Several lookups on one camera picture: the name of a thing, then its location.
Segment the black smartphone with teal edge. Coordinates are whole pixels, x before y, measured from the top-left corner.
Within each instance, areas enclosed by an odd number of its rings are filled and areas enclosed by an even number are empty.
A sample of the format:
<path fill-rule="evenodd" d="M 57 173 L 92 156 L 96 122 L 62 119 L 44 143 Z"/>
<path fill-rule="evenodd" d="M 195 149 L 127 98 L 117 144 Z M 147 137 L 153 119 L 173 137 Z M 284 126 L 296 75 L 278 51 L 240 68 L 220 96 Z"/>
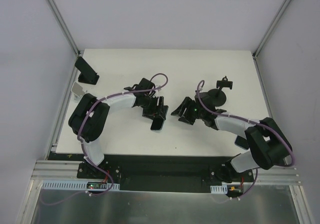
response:
<path fill-rule="evenodd" d="M 150 129 L 151 129 L 152 131 L 161 131 L 162 128 L 163 128 L 164 122 L 165 122 L 165 120 L 162 119 L 162 118 L 155 118 L 155 119 L 152 121 L 152 124 L 151 124 Z"/>

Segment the white folding phone stand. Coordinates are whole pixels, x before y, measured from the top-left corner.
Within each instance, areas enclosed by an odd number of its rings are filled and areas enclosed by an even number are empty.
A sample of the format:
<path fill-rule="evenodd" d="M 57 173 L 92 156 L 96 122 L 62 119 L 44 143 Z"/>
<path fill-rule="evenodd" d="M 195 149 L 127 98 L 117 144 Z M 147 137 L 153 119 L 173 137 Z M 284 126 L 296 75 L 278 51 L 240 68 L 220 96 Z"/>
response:
<path fill-rule="evenodd" d="M 82 97 L 86 94 L 83 87 L 76 81 L 72 84 L 71 92 L 73 94 L 73 99 L 75 102 L 79 102 Z"/>

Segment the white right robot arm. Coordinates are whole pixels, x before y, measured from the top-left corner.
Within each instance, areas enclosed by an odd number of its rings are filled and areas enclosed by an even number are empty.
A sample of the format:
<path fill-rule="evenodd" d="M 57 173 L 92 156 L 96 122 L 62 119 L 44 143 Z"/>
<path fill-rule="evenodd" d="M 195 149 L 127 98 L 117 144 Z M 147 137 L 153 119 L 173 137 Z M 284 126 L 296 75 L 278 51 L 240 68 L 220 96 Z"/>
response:
<path fill-rule="evenodd" d="M 197 92 L 194 99 L 185 97 L 171 113 L 189 125 L 202 120 L 209 128 L 236 135 L 235 145 L 244 144 L 245 153 L 232 157 L 214 171 L 217 179 L 231 183 L 241 178 L 243 172 L 283 166 L 284 159 L 293 156 L 292 146 L 272 118 L 252 120 L 232 115 L 221 109 L 226 100 L 225 94 L 219 95 L 214 89 Z"/>

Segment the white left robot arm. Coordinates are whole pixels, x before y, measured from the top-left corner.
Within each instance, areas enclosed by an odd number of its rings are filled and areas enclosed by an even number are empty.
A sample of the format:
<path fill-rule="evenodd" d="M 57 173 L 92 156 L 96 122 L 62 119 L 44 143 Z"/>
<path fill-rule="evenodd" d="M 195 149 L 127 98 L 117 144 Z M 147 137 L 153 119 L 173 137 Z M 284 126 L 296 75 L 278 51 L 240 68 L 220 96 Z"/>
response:
<path fill-rule="evenodd" d="M 169 106 L 164 97 L 157 96 L 161 89 L 152 81 L 142 78 L 138 84 L 125 87 L 121 92 L 98 99 L 91 93 L 84 94 L 71 114 L 68 125 L 81 145 L 84 160 L 90 164 L 88 172 L 99 179 L 105 175 L 104 153 L 99 138 L 104 131 L 107 117 L 122 109 L 140 107 L 142 116 L 152 120 L 150 129 L 160 131 L 166 120 Z"/>

